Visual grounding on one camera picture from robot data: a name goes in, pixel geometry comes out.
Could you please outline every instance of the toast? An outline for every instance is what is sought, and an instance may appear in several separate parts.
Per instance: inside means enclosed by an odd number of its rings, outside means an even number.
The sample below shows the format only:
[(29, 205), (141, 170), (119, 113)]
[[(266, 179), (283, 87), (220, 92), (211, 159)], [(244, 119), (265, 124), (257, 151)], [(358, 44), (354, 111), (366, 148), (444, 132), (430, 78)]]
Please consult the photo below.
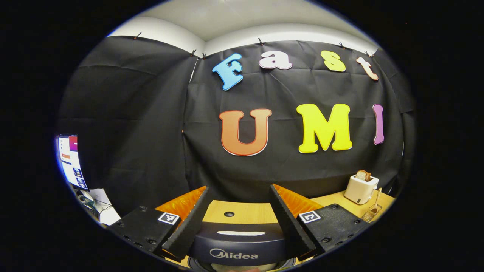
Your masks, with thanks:
[(362, 181), (370, 181), (371, 173), (366, 172), (365, 170), (359, 170), (356, 172), (356, 178)]

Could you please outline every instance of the white ceiling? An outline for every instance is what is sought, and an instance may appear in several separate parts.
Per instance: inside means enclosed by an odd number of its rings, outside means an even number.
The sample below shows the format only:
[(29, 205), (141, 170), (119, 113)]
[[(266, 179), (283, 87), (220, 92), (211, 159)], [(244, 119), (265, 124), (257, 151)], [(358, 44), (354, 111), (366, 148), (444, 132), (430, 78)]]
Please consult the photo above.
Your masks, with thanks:
[(249, 27), (297, 23), (332, 28), (375, 44), (344, 19), (306, 0), (169, 0), (137, 16), (168, 21), (204, 41)]

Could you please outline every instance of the midea logo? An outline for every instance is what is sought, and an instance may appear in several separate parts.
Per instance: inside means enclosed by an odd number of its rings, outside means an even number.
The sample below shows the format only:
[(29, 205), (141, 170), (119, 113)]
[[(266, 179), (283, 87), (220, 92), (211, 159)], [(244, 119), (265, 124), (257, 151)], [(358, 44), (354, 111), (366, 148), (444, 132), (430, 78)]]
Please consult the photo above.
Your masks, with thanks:
[(242, 253), (238, 254), (233, 254), (232, 252), (225, 252), (225, 250), (220, 249), (220, 248), (212, 248), (210, 250), (210, 255), (212, 255), (215, 258), (228, 258), (228, 259), (257, 259), (257, 255), (242, 255)]

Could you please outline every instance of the desk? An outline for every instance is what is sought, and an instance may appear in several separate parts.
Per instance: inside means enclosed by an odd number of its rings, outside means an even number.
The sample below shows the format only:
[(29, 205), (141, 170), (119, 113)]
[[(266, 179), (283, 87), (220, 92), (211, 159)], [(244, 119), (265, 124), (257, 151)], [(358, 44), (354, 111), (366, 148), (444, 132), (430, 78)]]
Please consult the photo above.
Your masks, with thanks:
[[(356, 204), (353, 201), (347, 199), (344, 194), (345, 191), (342, 191), (327, 196), (312, 198), (311, 200), (322, 206), (328, 206), (336, 203), (341, 207), (345, 208), (346, 210), (350, 211), (352, 214), (361, 218), (363, 214), (375, 203), (378, 191), (373, 190), (372, 198), (363, 205)], [(380, 216), (385, 213), (385, 211), (391, 206), (393, 201), (393, 197), (381, 193), (380, 198), (378, 199), (378, 204), (382, 206), (381, 211), (371, 220), (371, 222), (378, 220)], [(233, 212), (234, 216), (227, 217), (224, 215), (225, 212)], [(207, 212), (205, 213), (205, 217), (203, 217), (203, 221), (227, 224), (277, 223), (277, 219), (269, 203), (238, 203), (219, 200), (212, 201), (207, 209)], [(188, 267), (187, 259), (188, 257), (185, 257), (185, 259), (183, 259), (181, 262), (175, 262), (170, 259), (167, 260), (181, 266)]]

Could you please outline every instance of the clip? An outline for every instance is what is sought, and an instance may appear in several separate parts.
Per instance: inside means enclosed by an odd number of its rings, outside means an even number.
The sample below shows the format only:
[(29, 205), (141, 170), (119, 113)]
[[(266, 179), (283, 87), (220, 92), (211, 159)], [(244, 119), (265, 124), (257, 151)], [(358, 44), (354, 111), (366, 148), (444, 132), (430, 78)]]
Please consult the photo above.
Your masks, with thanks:
[[(143, 33), (143, 31), (142, 31), (142, 32), (140, 32), (140, 33), (138, 34), (138, 36), (139, 36), (139, 35), (141, 35), (142, 33)], [(133, 40), (136, 40), (136, 38), (137, 38), (138, 36), (134, 37), (134, 38), (133, 38)]]

